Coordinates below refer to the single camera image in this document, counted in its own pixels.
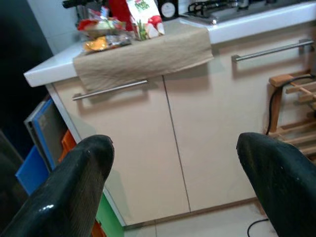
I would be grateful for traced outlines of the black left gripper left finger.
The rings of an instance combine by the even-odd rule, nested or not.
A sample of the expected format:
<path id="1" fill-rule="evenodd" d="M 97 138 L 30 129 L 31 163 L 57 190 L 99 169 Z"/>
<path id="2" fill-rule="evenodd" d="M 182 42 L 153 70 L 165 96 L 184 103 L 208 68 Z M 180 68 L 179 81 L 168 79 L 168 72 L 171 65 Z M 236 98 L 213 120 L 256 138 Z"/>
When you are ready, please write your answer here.
<path id="1" fill-rule="evenodd" d="M 1 236 L 91 236 L 114 157 L 109 136 L 80 141 L 30 195 Z"/>

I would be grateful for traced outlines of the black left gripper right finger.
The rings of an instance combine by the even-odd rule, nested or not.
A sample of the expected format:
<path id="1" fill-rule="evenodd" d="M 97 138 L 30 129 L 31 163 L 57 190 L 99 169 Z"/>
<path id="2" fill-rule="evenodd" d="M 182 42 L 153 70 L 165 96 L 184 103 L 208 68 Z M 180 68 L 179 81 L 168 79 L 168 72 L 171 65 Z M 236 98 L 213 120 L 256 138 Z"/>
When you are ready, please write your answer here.
<path id="1" fill-rule="evenodd" d="M 296 147 L 267 135 L 238 137 L 237 155 L 280 237 L 316 235 L 316 166 Z"/>

